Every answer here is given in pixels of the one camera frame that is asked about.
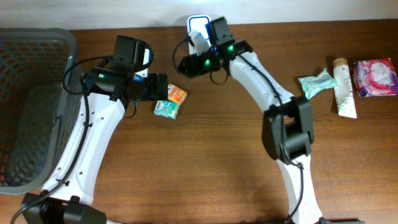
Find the teal Kleenex tissue pack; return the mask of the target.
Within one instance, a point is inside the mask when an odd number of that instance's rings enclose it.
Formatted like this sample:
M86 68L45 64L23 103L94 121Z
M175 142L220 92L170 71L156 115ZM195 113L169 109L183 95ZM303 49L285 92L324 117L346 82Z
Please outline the teal Kleenex tissue pack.
M159 100L154 109L154 114L170 119L176 119L180 105L171 101Z

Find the white floral lotion tube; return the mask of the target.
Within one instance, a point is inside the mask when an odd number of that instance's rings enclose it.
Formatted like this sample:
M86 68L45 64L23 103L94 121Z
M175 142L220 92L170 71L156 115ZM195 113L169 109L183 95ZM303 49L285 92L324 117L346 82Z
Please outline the white floral lotion tube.
M346 58L337 58L333 61L333 78L338 84L334 88L338 114L347 118L356 119L356 107L353 96L353 86Z

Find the teal toilet wipes pack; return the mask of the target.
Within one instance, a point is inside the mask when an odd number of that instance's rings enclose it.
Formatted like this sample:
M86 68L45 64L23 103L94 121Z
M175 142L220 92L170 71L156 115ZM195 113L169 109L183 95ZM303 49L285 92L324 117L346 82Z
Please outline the teal toilet wipes pack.
M338 87L336 80L327 72L327 69L317 76L303 77L298 80L307 99L314 97L320 91Z

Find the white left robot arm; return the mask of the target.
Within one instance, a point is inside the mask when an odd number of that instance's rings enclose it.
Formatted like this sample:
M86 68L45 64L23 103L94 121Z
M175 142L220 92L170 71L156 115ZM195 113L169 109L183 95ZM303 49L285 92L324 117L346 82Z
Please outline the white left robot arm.
M130 104L166 100L168 76L148 73L154 59L147 42L119 35L112 55L80 78L78 117L55 170L40 194L27 193L11 221L110 223L93 208L95 183L109 140Z

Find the red purple pad package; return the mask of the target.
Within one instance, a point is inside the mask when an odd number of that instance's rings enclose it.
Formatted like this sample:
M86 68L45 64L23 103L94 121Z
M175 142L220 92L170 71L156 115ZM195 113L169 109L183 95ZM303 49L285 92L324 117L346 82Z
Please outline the red purple pad package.
M360 97L397 95L397 75L390 58L357 61L352 74Z

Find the orange Kleenex tissue pack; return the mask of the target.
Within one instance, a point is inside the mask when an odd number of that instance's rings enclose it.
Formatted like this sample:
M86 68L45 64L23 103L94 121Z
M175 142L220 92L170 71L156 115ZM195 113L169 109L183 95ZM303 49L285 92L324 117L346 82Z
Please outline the orange Kleenex tissue pack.
M179 87L168 84L168 100L181 105L187 98L187 92Z

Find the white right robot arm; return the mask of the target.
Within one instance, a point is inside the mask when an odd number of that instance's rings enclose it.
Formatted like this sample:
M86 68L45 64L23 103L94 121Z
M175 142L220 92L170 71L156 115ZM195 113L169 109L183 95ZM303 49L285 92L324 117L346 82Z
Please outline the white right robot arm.
M310 170L314 131L309 100L281 87L254 49L245 40L235 40L224 17L189 25L184 41L190 54L175 66L178 73L193 78L223 68L260 107L262 144L278 164L288 195L286 223L322 223Z

